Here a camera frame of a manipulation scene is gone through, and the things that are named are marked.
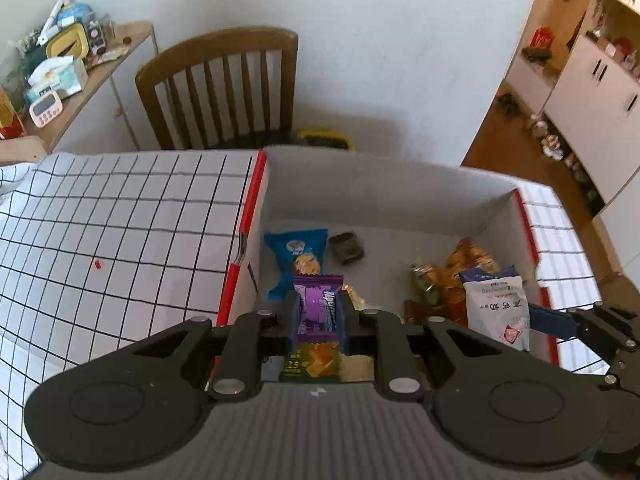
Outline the orange yellow chip bag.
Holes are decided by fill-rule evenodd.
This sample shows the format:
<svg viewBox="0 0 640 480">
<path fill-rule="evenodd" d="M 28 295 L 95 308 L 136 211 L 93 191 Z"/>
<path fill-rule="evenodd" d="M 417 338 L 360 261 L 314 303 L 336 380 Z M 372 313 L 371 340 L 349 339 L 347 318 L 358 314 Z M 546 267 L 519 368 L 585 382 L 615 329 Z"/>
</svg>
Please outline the orange yellow chip bag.
<svg viewBox="0 0 640 480">
<path fill-rule="evenodd" d="M 447 258 L 442 271 L 440 288 L 450 320 L 463 326 L 468 325 L 466 314 L 466 292 L 462 273 L 471 271 L 479 274 L 496 274 L 500 266 L 485 249 L 475 245 L 469 237 L 459 240 L 456 248 Z"/>
</svg>

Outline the white digital timer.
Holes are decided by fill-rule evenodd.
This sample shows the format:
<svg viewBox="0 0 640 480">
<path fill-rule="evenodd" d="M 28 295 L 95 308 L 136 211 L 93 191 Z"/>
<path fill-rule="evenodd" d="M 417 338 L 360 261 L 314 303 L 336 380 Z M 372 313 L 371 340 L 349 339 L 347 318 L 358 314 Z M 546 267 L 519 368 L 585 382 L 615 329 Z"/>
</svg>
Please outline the white digital timer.
<svg viewBox="0 0 640 480">
<path fill-rule="evenodd" d="M 50 124 L 54 118 L 62 114 L 63 103 L 58 92 L 52 90 L 40 96 L 29 107 L 29 116 L 37 128 Z"/>
</svg>

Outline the white wall cabinets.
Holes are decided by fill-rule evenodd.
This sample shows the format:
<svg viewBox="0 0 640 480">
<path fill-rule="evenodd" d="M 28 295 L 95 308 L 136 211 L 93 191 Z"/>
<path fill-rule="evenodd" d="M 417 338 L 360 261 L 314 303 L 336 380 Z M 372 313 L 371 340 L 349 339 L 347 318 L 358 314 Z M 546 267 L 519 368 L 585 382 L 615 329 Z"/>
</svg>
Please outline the white wall cabinets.
<svg viewBox="0 0 640 480">
<path fill-rule="evenodd" d="M 639 262 L 639 0 L 534 0 L 506 86 L 560 135 L 596 194 L 614 266 Z"/>
</svg>

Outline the checkered white tablecloth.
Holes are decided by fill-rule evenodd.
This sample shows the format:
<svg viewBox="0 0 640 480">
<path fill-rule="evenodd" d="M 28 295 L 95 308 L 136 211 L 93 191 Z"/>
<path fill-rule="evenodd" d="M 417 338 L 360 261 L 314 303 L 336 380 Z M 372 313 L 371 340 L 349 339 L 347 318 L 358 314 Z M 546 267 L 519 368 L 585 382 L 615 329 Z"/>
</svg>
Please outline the checkered white tablecloth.
<svg viewBox="0 0 640 480">
<path fill-rule="evenodd" d="M 2 168 L 3 478 L 22 478 L 38 465 L 23 408 L 40 382 L 194 316 L 224 324 L 221 296 L 239 259 L 239 226 L 258 153 L 56 153 Z M 412 297 L 409 264 L 442 264 L 465 237 L 500 266 L 517 268 L 533 302 L 563 309 L 599 299 L 584 248 L 552 188 L 456 169 L 495 180 L 511 199 L 492 210 L 492 226 L 461 230 L 440 252 L 418 248 L 405 268 L 405 300 Z M 282 220 L 265 224 L 267 288 L 260 295 L 239 288 L 251 307 L 280 278 L 264 235 L 312 229 L 354 232 Z M 325 254 L 322 269 L 352 286 L 347 273 L 361 260 L 342 266 Z"/>
</svg>

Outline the white side cabinet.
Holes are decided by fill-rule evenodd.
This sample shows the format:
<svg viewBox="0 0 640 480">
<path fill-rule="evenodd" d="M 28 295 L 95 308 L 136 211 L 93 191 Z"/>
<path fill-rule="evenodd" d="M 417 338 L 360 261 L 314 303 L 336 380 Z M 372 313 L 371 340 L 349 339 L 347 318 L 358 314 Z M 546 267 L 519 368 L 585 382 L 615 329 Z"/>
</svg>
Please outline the white side cabinet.
<svg viewBox="0 0 640 480">
<path fill-rule="evenodd" d="M 157 151 L 160 148 L 136 88 L 138 70 L 158 55 L 153 25 L 136 21 L 115 27 L 129 51 L 90 70 L 82 92 L 63 102 L 45 127 L 25 120 L 26 134 L 1 143 L 2 165 L 36 162 L 56 151 L 92 155 Z"/>
</svg>

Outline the green cracker packet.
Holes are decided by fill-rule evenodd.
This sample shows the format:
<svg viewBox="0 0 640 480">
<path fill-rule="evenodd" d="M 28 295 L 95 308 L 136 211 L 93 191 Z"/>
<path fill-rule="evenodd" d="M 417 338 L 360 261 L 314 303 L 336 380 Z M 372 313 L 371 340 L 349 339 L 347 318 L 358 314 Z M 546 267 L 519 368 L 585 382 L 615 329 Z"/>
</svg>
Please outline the green cracker packet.
<svg viewBox="0 0 640 480">
<path fill-rule="evenodd" d="M 301 342 L 284 359 L 279 379 L 301 384 L 340 382 L 340 346 L 336 341 Z"/>
</svg>

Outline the small dark brown candy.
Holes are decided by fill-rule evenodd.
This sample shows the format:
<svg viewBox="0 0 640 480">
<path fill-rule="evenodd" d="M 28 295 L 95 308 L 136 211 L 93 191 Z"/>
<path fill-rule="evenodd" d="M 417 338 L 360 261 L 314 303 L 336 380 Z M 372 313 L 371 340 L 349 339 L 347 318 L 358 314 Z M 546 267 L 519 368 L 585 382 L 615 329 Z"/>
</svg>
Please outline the small dark brown candy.
<svg viewBox="0 0 640 480">
<path fill-rule="evenodd" d="M 354 232 L 343 232 L 328 238 L 334 259 L 342 266 L 348 266 L 364 257 L 360 238 Z"/>
</svg>

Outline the white blue snack packet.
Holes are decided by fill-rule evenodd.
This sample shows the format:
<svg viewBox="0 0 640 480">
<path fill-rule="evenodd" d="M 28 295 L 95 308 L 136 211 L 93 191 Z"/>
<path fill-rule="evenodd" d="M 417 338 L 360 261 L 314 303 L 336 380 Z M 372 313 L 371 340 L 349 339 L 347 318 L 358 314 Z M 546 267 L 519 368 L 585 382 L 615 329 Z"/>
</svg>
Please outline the white blue snack packet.
<svg viewBox="0 0 640 480">
<path fill-rule="evenodd" d="M 496 274 L 462 273 L 468 326 L 486 337 L 529 352 L 530 322 L 523 280 L 514 266 Z"/>
</svg>

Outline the blue cookie packet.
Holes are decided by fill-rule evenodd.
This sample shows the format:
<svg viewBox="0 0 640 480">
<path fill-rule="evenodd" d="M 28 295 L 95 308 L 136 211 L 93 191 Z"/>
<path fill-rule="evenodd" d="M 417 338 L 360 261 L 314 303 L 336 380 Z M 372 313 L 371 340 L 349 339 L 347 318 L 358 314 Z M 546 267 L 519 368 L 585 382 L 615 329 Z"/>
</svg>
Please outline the blue cookie packet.
<svg viewBox="0 0 640 480">
<path fill-rule="evenodd" d="M 276 257 L 280 271 L 278 284 L 268 292 L 268 298 L 281 300 L 293 289 L 294 276 L 322 272 L 329 231 L 327 229 L 268 232 L 264 242 Z"/>
</svg>

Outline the pale yellow snack packet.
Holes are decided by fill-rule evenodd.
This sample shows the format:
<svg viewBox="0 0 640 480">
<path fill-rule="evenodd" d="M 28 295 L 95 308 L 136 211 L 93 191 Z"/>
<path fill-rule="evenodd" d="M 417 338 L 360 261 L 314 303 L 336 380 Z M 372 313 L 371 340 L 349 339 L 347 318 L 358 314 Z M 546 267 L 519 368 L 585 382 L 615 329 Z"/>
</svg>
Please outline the pale yellow snack packet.
<svg viewBox="0 0 640 480">
<path fill-rule="evenodd" d="M 374 359 L 370 356 L 341 355 L 341 382 L 373 382 Z"/>
</svg>

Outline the purple snack packet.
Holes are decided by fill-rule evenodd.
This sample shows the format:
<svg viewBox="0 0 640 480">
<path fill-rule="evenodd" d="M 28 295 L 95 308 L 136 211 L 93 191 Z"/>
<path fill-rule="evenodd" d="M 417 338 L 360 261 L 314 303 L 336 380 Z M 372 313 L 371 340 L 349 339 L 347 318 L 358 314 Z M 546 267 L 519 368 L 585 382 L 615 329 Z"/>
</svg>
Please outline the purple snack packet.
<svg viewBox="0 0 640 480">
<path fill-rule="evenodd" d="M 299 299 L 300 341 L 338 341 L 337 293 L 343 287 L 344 278 L 338 274 L 297 274 L 294 290 Z"/>
</svg>

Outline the brown foil snack bag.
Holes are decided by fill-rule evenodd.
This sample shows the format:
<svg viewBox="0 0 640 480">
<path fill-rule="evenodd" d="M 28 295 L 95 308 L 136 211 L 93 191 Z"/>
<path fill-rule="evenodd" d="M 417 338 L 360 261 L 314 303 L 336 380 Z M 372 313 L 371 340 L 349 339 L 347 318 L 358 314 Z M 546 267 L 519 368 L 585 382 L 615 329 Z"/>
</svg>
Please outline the brown foil snack bag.
<svg viewBox="0 0 640 480">
<path fill-rule="evenodd" d="M 430 316 L 445 313 L 442 299 L 442 271 L 436 264 L 413 261 L 409 264 L 412 297 L 404 302 L 404 321 L 420 325 Z"/>
</svg>

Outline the yellow black dustpan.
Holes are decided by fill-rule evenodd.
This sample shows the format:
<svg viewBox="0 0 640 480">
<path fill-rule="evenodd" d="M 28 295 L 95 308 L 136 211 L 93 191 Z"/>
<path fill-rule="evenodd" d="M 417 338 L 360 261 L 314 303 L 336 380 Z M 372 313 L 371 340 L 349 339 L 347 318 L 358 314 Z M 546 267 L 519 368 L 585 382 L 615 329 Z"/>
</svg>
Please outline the yellow black dustpan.
<svg viewBox="0 0 640 480">
<path fill-rule="evenodd" d="M 344 134 L 327 128 L 302 129 L 296 134 L 299 144 L 314 148 L 335 148 L 336 150 L 352 151 L 354 146 Z"/>
</svg>

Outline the tissue box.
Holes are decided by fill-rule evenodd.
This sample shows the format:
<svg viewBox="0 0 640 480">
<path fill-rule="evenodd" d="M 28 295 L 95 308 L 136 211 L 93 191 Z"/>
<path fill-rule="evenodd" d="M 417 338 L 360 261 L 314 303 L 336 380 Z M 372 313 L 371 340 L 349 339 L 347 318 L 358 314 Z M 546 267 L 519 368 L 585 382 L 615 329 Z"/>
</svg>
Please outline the tissue box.
<svg viewBox="0 0 640 480">
<path fill-rule="evenodd" d="M 65 100 L 84 90 L 87 81 L 88 74 L 81 58 L 47 58 L 27 78 L 24 97 L 28 104 L 32 104 L 45 93 L 55 91 L 61 100 Z"/>
</svg>

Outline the wooden chair behind table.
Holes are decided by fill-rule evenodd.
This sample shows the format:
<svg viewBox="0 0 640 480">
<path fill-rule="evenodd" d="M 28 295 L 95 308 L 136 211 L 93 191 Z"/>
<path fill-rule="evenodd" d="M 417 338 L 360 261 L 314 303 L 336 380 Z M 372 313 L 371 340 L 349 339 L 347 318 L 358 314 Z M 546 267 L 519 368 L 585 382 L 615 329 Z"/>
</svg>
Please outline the wooden chair behind table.
<svg viewBox="0 0 640 480">
<path fill-rule="evenodd" d="M 299 38 L 245 26 L 175 44 L 137 72 L 136 87 L 160 148 L 206 150 L 289 144 Z"/>
</svg>

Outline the red cardboard box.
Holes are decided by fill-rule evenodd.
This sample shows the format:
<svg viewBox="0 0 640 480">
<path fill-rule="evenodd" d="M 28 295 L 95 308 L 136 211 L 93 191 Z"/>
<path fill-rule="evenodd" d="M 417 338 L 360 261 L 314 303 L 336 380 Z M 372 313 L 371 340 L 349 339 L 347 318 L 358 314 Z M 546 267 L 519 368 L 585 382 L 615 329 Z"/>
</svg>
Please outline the red cardboard box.
<svg viewBox="0 0 640 480">
<path fill-rule="evenodd" d="M 502 184 L 465 177 L 456 168 L 298 146 L 261 151 L 239 226 L 239 259 L 224 286 L 219 321 L 232 325 L 257 309 L 241 298 L 239 288 L 246 285 L 254 295 L 267 288 L 262 227 L 272 220 L 342 226 L 361 235 L 366 254 L 348 271 L 347 281 L 372 301 L 369 309 L 399 318 L 409 292 L 405 268 L 416 250 L 440 252 L 457 232 L 492 226 L 492 210 L 510 199 Z M 405 326 L 416 366 L 435 363 L 448 378 L 465 373 L 475 387 L 549 385 L 561 375 L 559 367 L 477 333 L 470 333 L 470 339 L 485 346 L 486 353 L 465 356 L 450 338 L 457 329 L 454 322 Z"/>
</svg>

